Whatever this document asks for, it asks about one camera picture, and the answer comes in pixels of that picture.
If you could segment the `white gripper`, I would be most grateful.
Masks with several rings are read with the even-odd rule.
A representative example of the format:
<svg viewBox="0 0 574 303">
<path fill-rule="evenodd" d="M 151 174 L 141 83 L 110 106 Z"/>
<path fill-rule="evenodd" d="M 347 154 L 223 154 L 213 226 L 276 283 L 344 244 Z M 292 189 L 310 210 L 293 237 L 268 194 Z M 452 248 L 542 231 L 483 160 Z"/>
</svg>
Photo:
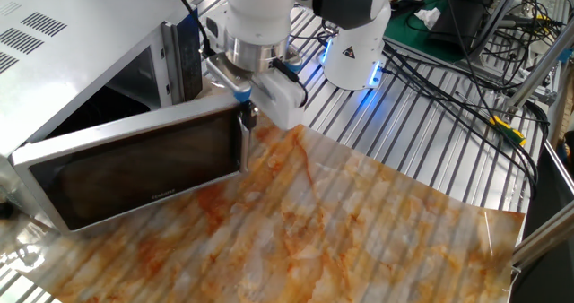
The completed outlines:
<svg viewBox="0 0 574 303">
<path fill-rule="evenodd" d="M 282 130 L 299 125 L 303 119 L 304 90 L 277 69 L 254 74 L 251 79 L 251 100 L 240 104 L 240 120 L 247 129 L 256 120 L 259 109 Z"/>
</svg>

